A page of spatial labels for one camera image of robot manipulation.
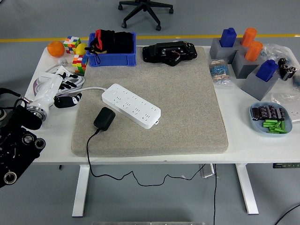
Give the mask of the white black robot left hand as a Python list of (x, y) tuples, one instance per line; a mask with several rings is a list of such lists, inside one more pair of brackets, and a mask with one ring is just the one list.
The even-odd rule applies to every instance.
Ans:
[(62, 96), (63, 91), (77, 88), (78, 86), (72, 82), (79, 81), (77, 75), (66, 72), (62, 74), (55, 74), (50, 80), (43, 83), (41, 88), (37, 91), (35, 99), (27, 106), (28, 110), (39, 109), (48, 110), (50, 106), (55, 105), (57, 108), (69, 108), (78, 104), (82, 94), (78, 93), (75, 96)]

